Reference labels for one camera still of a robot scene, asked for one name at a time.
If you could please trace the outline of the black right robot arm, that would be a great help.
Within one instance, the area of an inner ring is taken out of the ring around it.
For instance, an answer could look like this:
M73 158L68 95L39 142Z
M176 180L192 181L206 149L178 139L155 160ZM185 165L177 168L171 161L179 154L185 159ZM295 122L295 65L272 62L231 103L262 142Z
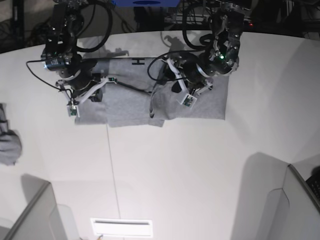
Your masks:
M56 0L45 48L41 59L48 71L59 75L56 87L67 95L70 104L80 105L90 99L102 100L101 75L93 73L97 59L83 59L77 42L84 28L85 19L81 10L93 3L86 0Z

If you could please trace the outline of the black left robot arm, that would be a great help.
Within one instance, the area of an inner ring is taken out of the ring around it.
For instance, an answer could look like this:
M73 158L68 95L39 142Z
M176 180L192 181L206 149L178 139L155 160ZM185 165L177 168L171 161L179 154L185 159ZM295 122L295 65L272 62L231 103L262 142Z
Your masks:
M193 44L187 34L187 19L196 8L208 12L207 24L210 33ZM241 35L244 29L244 8L230 0L215 3L194 2L182 12L182 37L188 50L174 50L156 59L166 64L169 77L160 77L160 82L174 82L172 91L186 92L194 96L213 86L213 78L228 76L239 66Z

